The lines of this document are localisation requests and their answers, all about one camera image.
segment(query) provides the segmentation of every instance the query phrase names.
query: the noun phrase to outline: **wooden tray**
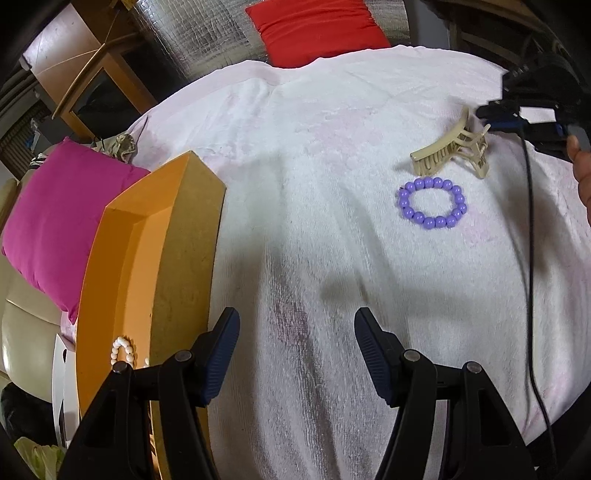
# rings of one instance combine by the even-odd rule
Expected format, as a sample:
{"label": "wooden tray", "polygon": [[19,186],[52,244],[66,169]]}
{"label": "wooden tray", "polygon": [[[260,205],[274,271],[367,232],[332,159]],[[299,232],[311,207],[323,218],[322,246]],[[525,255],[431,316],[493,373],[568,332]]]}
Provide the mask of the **wooden tray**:
{"label": "wooden tray", "polygon": [[[76,375],[82,415],[111,370],[115,338],[130,338],[134,366],[141,368],[145,358],[161,364],[207,331],[225,190],[199,157],[187,152],[107,205],[80,299]],[[199,417],[207,435],[207,415]],[[159,418],[153,403],[158,460],[167,470]]]}

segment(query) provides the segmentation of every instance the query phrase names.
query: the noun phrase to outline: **white towel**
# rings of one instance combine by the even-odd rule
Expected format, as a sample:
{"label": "white towel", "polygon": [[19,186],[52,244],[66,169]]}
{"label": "white towel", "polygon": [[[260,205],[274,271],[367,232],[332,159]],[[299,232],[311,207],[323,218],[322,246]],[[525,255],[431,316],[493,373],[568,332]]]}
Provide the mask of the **white towel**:
{"label": "white towel", "polygon": [[[210,325],[233,306],[242,327],[209,407],[222,479],[375,476],[396,411],[375,393],[356,344],[361,306],[434,363],[480,362],[525,440],[544,430],[526,366],[527,184],[518,138],[488,135],[484,180],[462,162],[441,171],[467,199],[456,228],[425,231],[396,207],[395,192],[413,179],[409,153],[442,136],[462,105],[499,98],[501,75],[477,57],[421,47],[295,70],[247,61],[147,113],[135,164],[154,169],[194,150],[228,187]],[[535,372],[556,419],[591,380],[591,238],[571,166],[531,146],[530,155]],[[451,207],[441,190],[412,202],[431,215]],[[427,479],[437,478],[442,407]]]}

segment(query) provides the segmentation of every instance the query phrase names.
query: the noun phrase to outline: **beige hair clip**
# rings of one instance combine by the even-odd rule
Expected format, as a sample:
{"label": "beige hair clip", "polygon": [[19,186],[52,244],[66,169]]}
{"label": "beige hair clip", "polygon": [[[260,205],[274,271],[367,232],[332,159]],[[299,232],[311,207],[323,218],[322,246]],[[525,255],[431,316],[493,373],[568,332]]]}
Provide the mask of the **beige hair clip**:
{"label": "beige hair clip", "polygon": [[417,176],[432,176],[437,173],[452,157],[462,157],[474,167],[476,176],[483,179],[488,173],[485,151],[488,146],[485,133],[491,127],[487,124],[477,134],[466,130],[469,110],[462,108],[462,115],[456,125],[444,136],[428,147],[410,154],[413,172]]}

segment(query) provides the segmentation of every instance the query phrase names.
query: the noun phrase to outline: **black bag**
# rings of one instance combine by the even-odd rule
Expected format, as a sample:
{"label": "black bag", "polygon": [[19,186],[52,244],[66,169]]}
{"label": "black bag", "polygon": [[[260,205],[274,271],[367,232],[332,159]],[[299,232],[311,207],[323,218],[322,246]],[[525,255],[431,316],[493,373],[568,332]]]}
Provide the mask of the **black bag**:
{"label": "black bag", "polygon": [[9,383],[0,395],[6,433],[12,443],[27,437],[39,445],[57,445],[51,403]]}

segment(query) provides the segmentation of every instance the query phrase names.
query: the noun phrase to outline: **black cable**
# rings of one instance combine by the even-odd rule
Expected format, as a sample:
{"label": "black cable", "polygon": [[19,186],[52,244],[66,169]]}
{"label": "black cable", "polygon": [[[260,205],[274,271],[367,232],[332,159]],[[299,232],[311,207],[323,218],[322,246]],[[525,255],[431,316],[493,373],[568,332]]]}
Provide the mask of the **black cable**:
{"label": "black cable", "polygon": [[556,445],[554,444],[554,434],[552,432],[552,424],[550,423],[548,411],[546,410],[544,400],[542,400],[542,396],[538,390],[534,375],[534,187],[531,179],[530,155],[527,153],[523,127],[521,128],[520,134],[521,147],[523,148],[523,155],[525,157],[525,171],[527,172],[528,210],[530,217],[530,278],[527,298],[527,367],[530,373],[531,388],[534,391],[535,399],[540,406],[542,416],[544,417],[544,423],[546,424],[546,431],[548,432],[552,461],[551,477],[553,478],[558,474],[558,456],[556,454]]}

